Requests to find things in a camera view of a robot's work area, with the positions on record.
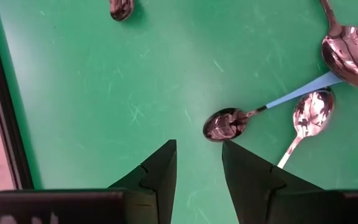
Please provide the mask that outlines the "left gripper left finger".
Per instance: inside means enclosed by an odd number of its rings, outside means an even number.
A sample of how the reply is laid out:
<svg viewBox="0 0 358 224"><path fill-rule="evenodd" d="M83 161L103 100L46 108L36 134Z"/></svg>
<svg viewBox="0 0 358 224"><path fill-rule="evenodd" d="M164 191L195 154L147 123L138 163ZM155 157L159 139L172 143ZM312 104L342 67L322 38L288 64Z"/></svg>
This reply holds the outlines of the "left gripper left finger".
<svg viewBox="0 0 358 224"><path fill-rule="evenodd" d="M0 191L0 223L170 223L176 182L171 139L105 189Z"/></svg>

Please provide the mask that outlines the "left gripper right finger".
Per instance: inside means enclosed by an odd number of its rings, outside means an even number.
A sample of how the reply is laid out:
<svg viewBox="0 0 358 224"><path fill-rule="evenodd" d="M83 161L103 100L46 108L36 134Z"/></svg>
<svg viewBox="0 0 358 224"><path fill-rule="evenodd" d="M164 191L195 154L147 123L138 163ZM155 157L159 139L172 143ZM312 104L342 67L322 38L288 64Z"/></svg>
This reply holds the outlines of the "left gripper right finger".
<svg viewBox="0 0 358 224"><path fill-rule="evenodd" d="M239 223L358 223L358 190L324 190L232 141L222 160Z"/></svg>

